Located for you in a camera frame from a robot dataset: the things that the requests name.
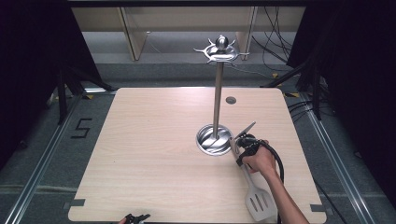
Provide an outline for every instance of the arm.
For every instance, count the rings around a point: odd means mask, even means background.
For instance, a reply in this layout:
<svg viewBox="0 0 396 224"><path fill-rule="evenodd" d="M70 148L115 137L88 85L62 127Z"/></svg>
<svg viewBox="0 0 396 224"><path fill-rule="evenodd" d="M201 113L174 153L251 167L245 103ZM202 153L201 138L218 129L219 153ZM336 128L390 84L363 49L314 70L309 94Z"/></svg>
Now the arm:
<svg viewBox="0 0 396 224"><path fill-rule="evenodd" d="M119 222L119 224L125 224L125 223L126 223L126 217L123 218L123 219Z"/></svg>
<svg viewBox="0 0 396 224"><path fill-rule="evenodd" d="M308 223L280 180L276 171L274 156L269 150L260 146L254 156L244 157L243 163L250 165L251 173L260 172L268 182L283 223Z"/></svg>

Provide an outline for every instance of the black cord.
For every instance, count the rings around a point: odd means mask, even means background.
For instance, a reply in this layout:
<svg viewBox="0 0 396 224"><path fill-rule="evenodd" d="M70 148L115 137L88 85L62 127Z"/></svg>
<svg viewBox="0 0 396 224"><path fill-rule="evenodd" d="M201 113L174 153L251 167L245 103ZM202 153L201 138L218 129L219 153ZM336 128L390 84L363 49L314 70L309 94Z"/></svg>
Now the black cord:
<svg viewBox="0 0 396 224"><path fill-rule="evenodd" d="M301 101L301 102L295 103L295 104L293 104L293 105L288 105L288 108L292 108L292 107L294 107L294 106L296 106L296 105L305 104L305 103L311 103L311 102L312 102L312 101Z"/></svg>
<svg viewBox="0 0 396 224"><path fill-rule="evenodd" d="M329 203L332 205L332 208L334 209L334 211L338 214L338 216L341 218L341 220L343 220L344 223L347 224L347 221L344 219L344 217L341 215L340 211L338 211L337 207L334 205L334 203L332 202L332 200L330 199L329 195L327 195L327 193L324 191L324 189L322 188L322 186L318 183L318 181L314 178L314 182L315 184L318 186L318 188L320 189L320 191L322 191L322 193L324 194L324 196L326 197L326 199L329 201Z"/></svg>
<svg viewBox="0 0 396 224"><path fill-rule="evenodd" d="M270 70L277 71L277 72L289 72L290 71L289 69L277 69L277 68L270 67L264 60L264 53L265 53L265 50L262 51L262 63L265 65L265 67L267 67Z"/></svg>
<svg viewBox="0 0 396 224"><path fill-rule="evenodd" d="M264 32L264 35L265 35L265 37L267 37L267 40L269 40L273 45L275 45L275 46L277 46L277 47L279 47L279 48L283 48L282 46L280 46L280 45L278 45L276 42L274 42L274 41L271 39L271 37L268 36L267 33Z"/></svg>
<svg viewBox="0 0 396 224"><path fill-rule="evenodd" d="M273 29L272 29L272 32L271 32L271 34L270 34L270 37L272 36L272 33L273 33L273 32L276 33L277 37L279 38L279 41L280 41L280 44L281 44L281 48L282 48L283 52L285 53L286 59L288 60L288 59L289 59L289 54L290 54L290 53L288 52L288 50L287 50L287 48L286 48L286 46L285 46L285 44L284 44L283 42L286 42L286 43L289 44L290 46L291 46L291 44L290 44L289 42L287 42L287 41L282 37L282 35L280 34L279 19L278 19L279 7L275 7L275 10L276 10L276 20L275 20L275 22L273 22L273 21L271 20L271 17L270 17L270 15L269 15L269 13L268 13L266 7L264 7L264 10L265 10L265 13L266 13L266 15L267 15L268 20L269 20L270 23L271 23L272 28L273 28Z"/></svg>
<svg viewBox="0 0 396 224"><path fill-rule="evenodd" d="M321 106L320 108L327 108L327 107L331 107L331 106ZM293 116L291 116L291 119L293 119L293 118L295 118L295 117L301 115L299 118L294 119L294 120L293 120L293 123L297 122L297 120L299 120L300 118L302 118L307 112L309 112L309 111L311 111L311 110L313 110L312 107L309 108L309 109L306 109L306 110L304 110L304 111L300 111L299 113L294 114ZM332 115L332 114L329 114L329 113L325 113L325 112L322 111L322 110L319 110L319 111L320 111L320 113L322 113L322 114L324 114L324 115L335 117L335 115Z"/></svg>
<svg viewBox="0 0 396 224"><path fill-rule="evenodd" d="M277 155L277 152L274 150L274 148L270 147L270 145L268 145L266 142L259 141L259 144L264 146L265 148L267 148L274 155L277 165L279 166L280 180L282 180L282 183L283 183L284 179L285 179L285 172L283 170L283 163L282 163L282 160L280 159L279 155Z"/></svg>
<svg viewBox="0 0 396 224"><path fill-rule="evenodd" d="M266 50L267 52L269 52L270 54L272 54L273 56L275 56L276 58L278 58L280 61L282 61L283 63L287 63L288 61L283 59L282 57L280 57L279 55L277 55L275 52L271 51L270 49L268 49L267 47L265 47L264 45L262 45L259 41L256 40L256 38L254 36L251 37L262 49Z"/></svg>
<svg viewBox="0 0 396 224"><path fill-rule="evenodd" d="M289 113L293 112L294 110L296 110L296 109L298 109L300 107L303 107L303 106L306 106L306 105L309 105L309 104L312 104L312 101L302 102L300 105L297 105L293 109L289 110Z"/></svg>

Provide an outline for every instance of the metal utensil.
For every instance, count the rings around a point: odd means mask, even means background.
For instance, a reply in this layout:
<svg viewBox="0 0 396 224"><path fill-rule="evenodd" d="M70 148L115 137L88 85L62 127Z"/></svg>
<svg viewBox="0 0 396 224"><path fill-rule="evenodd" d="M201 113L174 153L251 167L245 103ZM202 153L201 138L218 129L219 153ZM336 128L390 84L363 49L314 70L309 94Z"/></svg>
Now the metal utensil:
<svg viewBox="0 0 396 224"><path fill-rule="evenodd" d="M224 63L233 64L240 54L238 50L233 47L233 43L229 44L228 38L224 35L220 35L216 39L216 43L209 40L210 45L205 49L194 49L197 52L202 52L206 58L209 59L208 63L215 62L216 65L216 88L215 88L215 108L213 115L213 125L206 125L202 128L196 137L196 143L199 149L204 153L211 156L220 156L227 153L230 148L230 142L228 139L232 136L230 130L224 126L219 125L219 114L220 114L220 100L221 100L221 87L222 87L222 75L224 70Z"/></svg>
<svg viewBox="0 0 396 224"><path fill-rule="evenodd" d="M236 154L238 146L233 138L230 138L230 145L233 154L238 158L238 155ZM268 217L276 216L277 209L271 195L265 189L259 189L254 185L245 164L241 166L241 169L248 184L245 204L253 219L255 221L263 221Z"/></svg>

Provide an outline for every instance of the human hand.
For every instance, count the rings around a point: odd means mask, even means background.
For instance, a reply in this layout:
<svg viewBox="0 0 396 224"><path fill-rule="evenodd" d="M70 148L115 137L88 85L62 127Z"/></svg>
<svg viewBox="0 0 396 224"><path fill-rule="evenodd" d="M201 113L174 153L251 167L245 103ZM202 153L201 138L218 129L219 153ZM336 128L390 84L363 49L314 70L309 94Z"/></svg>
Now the human hand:
<svg viewBox="0 0 396 224"><path fill-rule="evenodd" d="M125 224L125 223L126 223L126 217L123 218L123 219L119 222L119 224Z"/></svg>
<svg viewBox="0 0 396 224"><path fill-rule="evenodd" d="M260 172L265 179L270 175L277 175L274 155L264 146L259 146L254 156L244 157L242 163L250 166L250 172Z"/></svg>

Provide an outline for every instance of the spatula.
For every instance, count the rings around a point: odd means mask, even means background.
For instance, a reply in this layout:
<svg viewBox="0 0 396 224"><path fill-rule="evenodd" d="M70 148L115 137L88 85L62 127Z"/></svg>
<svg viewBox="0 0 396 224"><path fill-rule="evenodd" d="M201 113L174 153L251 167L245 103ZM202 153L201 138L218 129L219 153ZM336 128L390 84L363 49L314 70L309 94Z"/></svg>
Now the spatula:
<svg viewBox="0 0 396 224"><path fill-rule="evenodd" d="M236 158L238 158L236 152L239 150L236 150L237 145L235 144L233 138L230 138L230 145L233 154ZM246 165L242 165L241 169L248 184L245 204L253 219L255 221L263 221L268 217L276 216L276 206L271 195L266 190L259 189L254 185Z"/></svg>

